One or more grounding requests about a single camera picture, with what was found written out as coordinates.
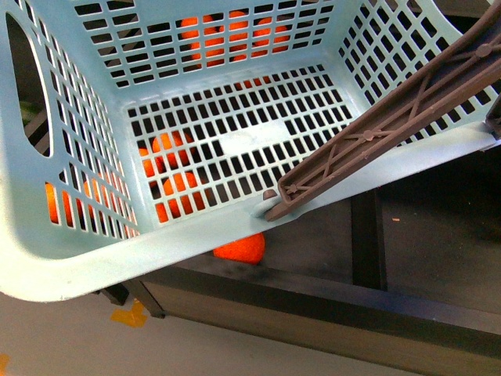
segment black table leg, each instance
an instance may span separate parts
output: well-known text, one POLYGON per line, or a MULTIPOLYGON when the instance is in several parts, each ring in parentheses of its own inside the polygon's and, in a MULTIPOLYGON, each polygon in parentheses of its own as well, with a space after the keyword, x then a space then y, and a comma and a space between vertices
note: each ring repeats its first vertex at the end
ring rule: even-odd
POLYGON ((351 198, 353 284, 387 291, 383 213, 377 190, 351 198))
POLYGON ((128 297, 128 290, 123 284, 115 284, 101 290, 101 292, 115 305, 122 306, 128 297))

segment orange ball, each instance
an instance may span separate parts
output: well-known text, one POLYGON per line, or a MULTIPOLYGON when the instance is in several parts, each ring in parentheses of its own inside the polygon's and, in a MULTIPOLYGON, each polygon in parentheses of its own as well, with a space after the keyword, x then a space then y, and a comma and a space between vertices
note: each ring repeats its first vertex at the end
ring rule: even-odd
MULTIPOLYGON (((200 49, 200 42, 194 42, 190 45, 189 49, 200 49)), ((191 55, 191 60, 200 60, 202 58, 200 52, 191 55)))
MULTIPOLYGON (((234 10, 233 12, 229 13, 229 18, 237 18, 237 17, 242 17, 246 16, 244 12, 240 12, 239 10, 234 10)), ((236 21, 232 22, 229 25, 229 29, 232 30, 240 30, 240 29, 246 29, 249 26, 249 21, 236 21)), ((219 28, 220 32, 223 32, 225 30, 224 26, 221 26, 219 28)), ((230 42, 236 42, 236 41, 241 41, 243 39, 247 39, 247 33, 240 33, 240 34, 232 34, 229 36, 229 41, 230 42)))
POLYGON ((247 57, 245 55, 237 55, 232 57, 232 61, 242 61, 245 60, 247 57))
POLYGON ((167 216, 167 210, 165 210, 164 204, 157 204, 156 208, 157 208, 158 220, 160 221, 160 223, 166 223, 169 220, 169 218, 167 216))
MULTIPOLYGON (((212 22, 212 16, 211 15, 205 15, 204 16, 204 23, 212 22)), ((198 19, 196 17, 189 17, 185 18, 184 20, 181 21, 181 27, 188 27, 188 26, 196 26, 198 25, 198 19)), ((215 27, 208 27, 205 29, 205 34, 212 34, 215 33, 215 27)), ((191 38, 198 38, 199 33, 197 30, 191 30, 191 31, 184 31, 181 33, 181 36, 183 39, 191 39, 191 38)))
MULTIPOLYGON (((110 183, 110 177, 107 174, 106 174, 106 182, 110 183)), ((85 195, 87 197, 91 198, 91 190, 90 190, 90 186, 89 186, 89 181, 88 180, 84 183, 84 192, 85 192, 85 195)), ((106 206, 109 209, 111 209, 111 206, 113 206, 112 209, 115 212, 116 211, 115 203, 110 198, 110 201, 111 201, 111 206, 110 206, 110 201, 108 200, 108 197, 106 196, 106 188, 105 188, 105 186, 101 185, 101 197, 102 198, 99 197, 98 192, 99 192, 99 184, 97 183, 96 179, 92 179, 93 199, 96 200, 99 204, 102 204, 101 200, 103 199, 104 206, 106 206)), ((91 205, 88 206, 88 212, 90 214, 91 219, 94 219, 94 211, 92 210, 92 206, 91 205)), ((100 216, 101 221, 103 221, 103 216, 101 214, 99 214, 99 216, 100 216)))
MULTIPOLYGON (((188 181, 189 188, 195 188, 196 186, 198 186, 198 184, 196 183, 195 175, 193 173, 187 172, 184 176, 188 181)), ((174 179, 174 184, 178 192, 186 190, 186 185, 182 178, 182 174, 175 174, 171 179, 174 179)), ((171 179, 167 179, 164 183, 164 192, 167 196, 174 194, 174 187, 172 186, 171 179)), ((198 210, 205 209, 204 199, 202 198, 202 194, 200 192, 194 193, 193 199, 195 200, 195 205, 198 210)), ((168 203, 174 218, 180 217, 181 210, 179 209, 178 202, 176 200, 170 200, 168 203)), ((191 206, 188 196, 181 197, 181 204, 186 214, 193 213, 193 208, 191 206)))
POLYGON ((242 51, 247 48, 247 45, 232 45, 229 50, 231 52, 242 51))
MULTIPOLYGON (((196 26, 198 24, 198 19, 196 17, 185 18, 181 21, 181 27, 196 26)), ((197 30, 184 31, 181 33, 183 39, 191 39, 198 37, 197 30)))
POLYGON ((256 233, 250 237, 214 249, 214 256, 220 259, 257 265, 265 255, 265 245, 263 233, 256 233))
MULTIPOLYGON (((262 20, 260 20, 258 22, 258 25, 266 25, 266 24, 270 24, 271 22, 272 22, 272 18, 271 17, 266 17, 266 18, 263 18, 262 20)), ((256 37, 264 37, 266 35, 270 35, 271 33, 272 33, 272 29, 270 29, 268 27, 266 29, 256 30, 253 33, 253 36, 255 38, 256 37)), ((262 40, 254 42, 255 46, 263 46, 263 45, 268 45, 268 44, 269 44, 269 39, 262 39, 262 40)))
MULTIPOLYGON (((141 154, 141 157, 150 155, 150 153, 148 153, 148 149, 146 149, 145 147, 139 148, 139 154, 141 154)), ((155 164, 157 165, 157 170, 160 174, 165 171, 164 163, 162 163, 162 160, 160 158, 155 158, 155 164)), ((145 160, 142 165, 144 167, 146 177, 151 178, 153 175, 155 175, 156 172, 150 159, 145 160)))
MULTIPOLYGON (((188 134, 185 133, 184 136, 185 136, 185 139, 188 143, 193 142, 193 139, 188 134)), ((164 147, 164 150, 172 149, 171 138, 174 140, 174 144, 176 146, 182 146, 184 144, 179 131, 174 131, 171 136, 168 135, 167 133, 164 133, 164 134, 160 135, 160 139, 161 139, 162 145, 164 147)), ((151 148, 152 148, 154 153, 160 152, 161 148, 160 148, 160 142, 158 141, 158 137, 156 137, 155 140, 153 141, 151 148)), ((179 159, 181 160, 181 163, 183 166, 186 166, 189 164, 189 157, 188 157, 188 153, 186 153, 186 150, 180 150, 179 152, 177 152, 177 155, 179 156, 179 159)), ((168 160, 169 166, 171 166, 171 168, 178 167, 178 161, 175 157, 175 153, 167 154, 167 160, 168 160)))
MULTIPOLYGON (((281 26, 277 26, 276 29, 275 29, 275 32, 276 33, 282 33, 284 31, 287 31, 287 26, 284 26, 284 25, 281 25, 281 26)), ((283 35, 281 37, 276 37, 274 40, 273 40, 273 43, 281 43, 281 42, 287 42, 288 40, 290 39, 290 35, 283 35)), ((275 47, 273 49, 273 53, 276 53, 276 52, 282 52, 282 51, 285 51, 289 49, 288 46, 286 45, 282 45, 280 47, 275 47)))
MULTIPOLYGON (((49 206, 49 218, 52 223, 59 223, 57 215, 56 191, 51 183, 45 184, 45 195, 47 196, 47 205, 49 206)), ((63 191, 63 206, 66 223, 69 227, 73 227, 73 218, 71 217, 70 195, 63 191)))

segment brown plastic bar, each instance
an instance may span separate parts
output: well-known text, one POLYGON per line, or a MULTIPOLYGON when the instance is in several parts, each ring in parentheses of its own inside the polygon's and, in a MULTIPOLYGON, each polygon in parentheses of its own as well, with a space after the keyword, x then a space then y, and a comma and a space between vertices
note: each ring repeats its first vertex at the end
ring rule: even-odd
POLYGON ((266 219, 319 196, 500 78, 496 0, 465 35, 285 174, 278 182, 282 202, 266 219))

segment floor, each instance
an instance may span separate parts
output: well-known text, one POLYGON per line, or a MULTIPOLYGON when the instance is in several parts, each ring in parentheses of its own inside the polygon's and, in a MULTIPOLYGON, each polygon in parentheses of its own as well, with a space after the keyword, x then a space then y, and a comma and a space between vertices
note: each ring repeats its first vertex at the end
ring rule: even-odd
POLYGON ((0 376, 414 375, 169 316, 147 317, 143 327, 110 319, 132 304, 118 308, 102 295, 40 304, 0 294, 0 376))

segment light blue basket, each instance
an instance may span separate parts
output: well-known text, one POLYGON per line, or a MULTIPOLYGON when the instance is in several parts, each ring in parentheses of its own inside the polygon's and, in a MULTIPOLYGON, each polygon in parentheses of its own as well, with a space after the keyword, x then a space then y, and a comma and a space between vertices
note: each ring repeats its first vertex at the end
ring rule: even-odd
POLYGON ((0 291, 18 298, 83 295, 495 142, 480 122, 496 86, 269 223, 264 190, 460 36, 431 0, 0 0, 0 10, 0 291), (7 13, 41 76, 49 131, 38 145, 23 131, 7 13), (176 132, 182 144, 154 153, 156 137, 176 132), (158 157, 166 171, 147 177, 143 162, 158 157), (152 189, 176 174, 186 190, 152 189))

